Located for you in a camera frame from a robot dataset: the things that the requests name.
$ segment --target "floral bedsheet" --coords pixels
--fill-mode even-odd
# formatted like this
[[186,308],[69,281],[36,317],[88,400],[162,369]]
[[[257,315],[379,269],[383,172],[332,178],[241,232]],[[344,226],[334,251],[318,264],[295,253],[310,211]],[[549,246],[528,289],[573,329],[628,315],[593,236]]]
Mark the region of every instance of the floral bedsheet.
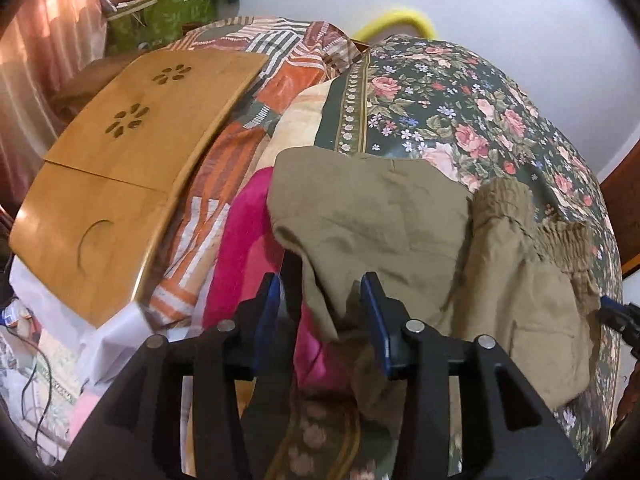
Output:
[[[603,294],[621,299],[620,257],[596,177],[525,92],[477,54],[443,41],[392,36],[332,83],[305,91],[292,104],[297,107],[305,119],[296,124],[284,115],[264,165],[273,164],[278,151],[307,143],[345,155],[422,158],[470,191],[495,176],[512,176],[532,190],[538,221],[560,215],[591,225],[594,278]],[[556,413],[587,468],[608,442],[619,352],[619,336],[603,330],[594,379]],[[327,407],[322,413],[310,418],[292,406],[300,437],[289,441],[277,478],[324,477],[321,464],[340,463],[328,444],[305,446],[309,428],[322,433],[323,442],[354,450],[347,478],[390,475],[394,444],[388,435],[380,428],[365,431],[367,423],[353,411]],[[460,471],[461,446],[454,436],[451,473]]]

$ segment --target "flower-shaped cutout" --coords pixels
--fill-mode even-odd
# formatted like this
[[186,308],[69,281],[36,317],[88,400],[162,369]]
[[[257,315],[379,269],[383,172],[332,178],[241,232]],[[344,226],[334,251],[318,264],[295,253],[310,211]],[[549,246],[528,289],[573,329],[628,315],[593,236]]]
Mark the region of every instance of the flower-shaped cutout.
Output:
[[140,117],[146,115],[148,112],[149,112],[148,107],[144,107],[140,109],[140,103],[131,105],[129,112],[126,112],[123,110],[113,116],[113,118],[116,119],[116,121],[105,130],[105,133],[112,134],[113,137],[117,139],[119,136],[121,136],[124,133],[125,124],[127,123],[127,120],[126,120],[127,116],[133,116],[133,117],[129,117],[129,119],[133,119],[133,120],[129,121],[129,124],[127,124],[126,127],[129,130],[134,130],[138,126],[140,126],[140,124],[142,124],[142,120],[140,120]]
[[152,79],[153,82],[158,83],[159,85],[165,84],[169,81],[169,78],[174,81],[178,81],[184,78],[184,75],[191,71],[190,66],[184,65],[176,65],[175,68],[165,68],[162,70],[161,74],[158,74],[155,78]]

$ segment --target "sheer curtain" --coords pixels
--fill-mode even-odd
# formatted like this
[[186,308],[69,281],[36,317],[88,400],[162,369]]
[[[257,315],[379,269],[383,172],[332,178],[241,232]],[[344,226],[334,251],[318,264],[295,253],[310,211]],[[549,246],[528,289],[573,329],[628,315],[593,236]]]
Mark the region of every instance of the sheer curtain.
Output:
[[98,0],[24,0],[0,40],[0,205],[15,215],[65,127],[49,106],[62,83],[103,56]]

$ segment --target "khaki garment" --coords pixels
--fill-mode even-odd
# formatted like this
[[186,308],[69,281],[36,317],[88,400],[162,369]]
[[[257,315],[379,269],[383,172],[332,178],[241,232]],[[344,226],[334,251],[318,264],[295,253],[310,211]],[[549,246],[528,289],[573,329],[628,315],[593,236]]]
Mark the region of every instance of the khaki garment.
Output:
[[309,146],[278,155],[268,208],[276,239],[302,258],[306,303],[351,365],[367,418],[397,431],[404,401],[367,343],[358,292],[370,270],[440,333],[493,335],[550,407],[587,386],[600,338],[588,228],[536,224],[527,186],[496,179],[472,200],[423,160]]

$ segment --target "yellow curved tube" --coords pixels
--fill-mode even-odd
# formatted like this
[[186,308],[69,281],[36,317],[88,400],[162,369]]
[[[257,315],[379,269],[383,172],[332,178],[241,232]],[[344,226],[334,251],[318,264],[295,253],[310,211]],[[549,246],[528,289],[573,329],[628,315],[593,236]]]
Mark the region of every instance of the yellow curved tube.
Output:
[[386,28],[402,24],[411,25],[418,31],[420,37],[427,40],[435,40],[438,37],[433,24],[420,12],[416,10],[392,10],[368,23],[363,29],[352,35],[352,38],[356,41],[366,42]]

